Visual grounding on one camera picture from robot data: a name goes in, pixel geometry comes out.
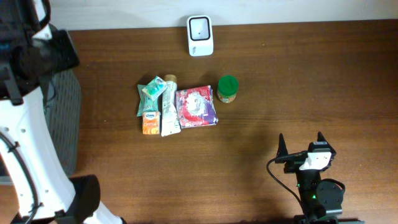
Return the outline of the green lid seasoning jar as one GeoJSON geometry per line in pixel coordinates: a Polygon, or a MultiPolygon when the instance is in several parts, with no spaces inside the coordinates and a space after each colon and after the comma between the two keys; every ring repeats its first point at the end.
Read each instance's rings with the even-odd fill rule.
{"type": "Polygon", "coordinates": [[[232,75],[226,75],[218,81],[217,97],[223,103],[230,103],[236,98],[238,90],[238,80],[232,75]]]}

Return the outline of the red purple pad packet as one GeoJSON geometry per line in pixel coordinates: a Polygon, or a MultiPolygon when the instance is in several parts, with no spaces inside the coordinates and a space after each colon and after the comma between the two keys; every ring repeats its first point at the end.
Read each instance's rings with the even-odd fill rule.
{"type": "Polygon", "coordinates": [[[176,107],[178,120],[183,129],[218,123],[210,85],[177,91],[176,107]]]}

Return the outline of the white cream tube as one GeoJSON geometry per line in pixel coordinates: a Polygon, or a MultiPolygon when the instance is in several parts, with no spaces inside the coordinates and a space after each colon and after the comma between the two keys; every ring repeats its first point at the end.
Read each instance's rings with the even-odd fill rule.
{"type": "Polygon", "coordinates": [[[166,90],[162,94],[162,124],[161,136],[177,134],[181,131],[178,113],[175,105],[175,95],[177,92],[177,77],[168,74],[164,78],[166,90]]]}

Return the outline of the orange Kleenex tissue pack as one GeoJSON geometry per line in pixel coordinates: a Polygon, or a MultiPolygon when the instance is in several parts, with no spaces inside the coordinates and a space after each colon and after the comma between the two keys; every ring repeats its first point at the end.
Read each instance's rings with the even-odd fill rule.
{"type": "Polygon", "coordinates": [[[158,111],[148,111],[142,114],[142,132],[148,135],[160,133],[160,113],[158,111]]]}

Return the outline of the teal Kleenex tissue pack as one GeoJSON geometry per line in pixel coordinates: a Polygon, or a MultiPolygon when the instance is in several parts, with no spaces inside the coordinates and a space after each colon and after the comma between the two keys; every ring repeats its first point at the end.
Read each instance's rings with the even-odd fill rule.
{"type": "Polygon", "coordinates": [[[151,100],[156,100],[165,90],[167,89],[167,83],[160,77],[156,76],[150,81],[143,89],[144,95],[149,97],[151,100]]]}

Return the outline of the teal wet wipes packet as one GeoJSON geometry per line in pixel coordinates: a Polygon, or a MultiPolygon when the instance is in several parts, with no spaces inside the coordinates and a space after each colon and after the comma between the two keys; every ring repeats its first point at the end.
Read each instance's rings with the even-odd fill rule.
{"type": "Polygon", "coordinates": [[[158,99],[152,100],[143,93],[145,85],[138,85],[137,89],[139,92],[140,102],[137,111],[137,116],[142,116],[144,112],[159,111],[158,99]]]}

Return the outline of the grey plastic mesh basket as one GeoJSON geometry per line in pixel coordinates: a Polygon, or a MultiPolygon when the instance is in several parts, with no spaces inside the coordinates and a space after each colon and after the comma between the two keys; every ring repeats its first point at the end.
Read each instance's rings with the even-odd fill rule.
{"type": "Polygon", "coordinates": [[[44,114],[60,164],[67,176],[76,172],[81,112],[80,83],[72,69],[55,74],[42,87],[44,114]]]}

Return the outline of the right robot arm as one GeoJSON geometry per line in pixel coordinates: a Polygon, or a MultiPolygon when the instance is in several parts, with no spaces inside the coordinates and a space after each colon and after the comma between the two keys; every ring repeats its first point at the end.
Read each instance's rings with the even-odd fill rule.
{"type": "Polygon", "coordinates": [[[297,199],[303,213],[294,216],[294,223],[362,223],[362,220],[340,220],[343,213],[342,203],[346,187],[334,179],[322,179],[336,156],[336,151],[323,134],[317,134],[317,140],[308,145],[306,151],[288,153],[284,136],[279,135],[276,157],[272,162],[284,165],[284,173],[295,174],[297,199]]]}

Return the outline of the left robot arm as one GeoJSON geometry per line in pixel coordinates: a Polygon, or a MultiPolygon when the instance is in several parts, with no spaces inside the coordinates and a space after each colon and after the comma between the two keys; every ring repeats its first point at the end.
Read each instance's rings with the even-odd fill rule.
{"type": "Polygon", "coordinates": [[[48,1],[1,2],[1,157],[19,202],[14,223],[122,223],[100,200],[94,175],[67,177],[45,120],[43,77],[77,67],[48,1]]]}

